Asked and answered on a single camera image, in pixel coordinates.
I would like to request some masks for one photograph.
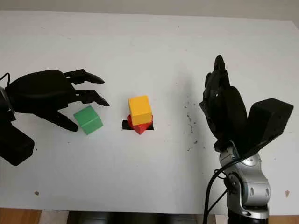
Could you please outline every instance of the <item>brown spot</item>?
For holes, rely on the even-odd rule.
[[[285,197],[288,197],[289,194],[290,194],[290,191],[286,190],[286,191],[285,191]]]

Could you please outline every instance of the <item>white table surface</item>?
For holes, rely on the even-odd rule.
[[[295,106],[284,134],[260,154],[270,213],[298,214],[299,30],[292,22],[56,12],[0,12],[0,70],[14,81],[85,68],[106,83],[76,88],[95,89],[111,106],[92,104],[104,126],[88,136],[16,114],[13,124],[37,150],[17,167],[0,159],[0,207],[202,213],[220,165],[198,103],[218,54],[248,111],[271,97]],[[155,127],[141,136],[121,129],[128,98],[140,95],[149,97]],[[75,121],[86,106],[61,112]],[[211,202],[223,190],[217,180]],[[222,199],[213,213],[226,210]]]

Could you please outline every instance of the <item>white wall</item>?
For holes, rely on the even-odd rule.
[[[244,17],[299,27],[299,0],[0,0],[0,10]]]

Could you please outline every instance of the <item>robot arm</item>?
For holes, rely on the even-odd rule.
[[[228,223],[268,223],[271,191],[257,153],[283,133],[293,106],[270,98],[253,104],[247,117],[242,97],[230,85],[220,55],[215,59],[214,71],[206,76],[203,101],[199,105],[217,138],[214,148],[220,152],[222,170],[228,176]],[[215,177],[208,185],[206,197]]]
[[[16,166],[32,155],[33,140],[11,124],[16,120],[15,112],[32,113],[75,132],[78,126],[58,110],[75,101],[109,106],[95,90],[76,90],[72,86],[84,81],[104,83],[84,69],[66,73],[46,70],[22,76],[11,84],[8,82],[5,89],[0,87],[0,156]]]

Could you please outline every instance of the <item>black cable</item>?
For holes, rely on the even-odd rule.
[[[241,159],[238,159],[238,160],[234,160],[234,161],[231,161],[229,162],[228,164],[226,164],[225,166],[221,167],[218,171],[216,171],[216,173],[214,173],[214,175],[212,176],[212,178],[210,179],[209,181],[209,184],[207,185],[207,188],[206,188],[206,199],[205,199],[205,210],[204,210],[204,220],[203,220],[203,224],[207,224],[207,217],[209,215],[209,198],[210,198],[210,191],[211,191],[211,188],[212,188],[212,184],[214,182],[214,180],[216,179],[216,177],[222,173],[224,170],[226,170],[227,168],[243,161],[244,158],[241,158]]]
[[[225,177],[221,177],[219,175],[217,177],[220,178],[220,179],[222,179],[222,180],[224,180],[226,177],[228,177],[228,175],[225,172],[222,172],[222,173],[225,175]]]
[[[225,196],[225,194],[228,192],[228,190],[226,189],[222,195],[220,195],[220,197],[211,205],[211,207],[209,208],[209,210],[207,211],[208,213],[210,213],[210,211],[213,209],[213,207],[223,198],[223,196]]]
[[[5,76],[8,76],[7,85],[6,85],[6,87],[8,87],[8,85],[9,85],[9,83],[10,83],[10,74],[9,74],[8,72],[5,73],[4,76],[2,76],[2,77],[0,78],[0,81],[1,81],[2,79],[4,79]]]

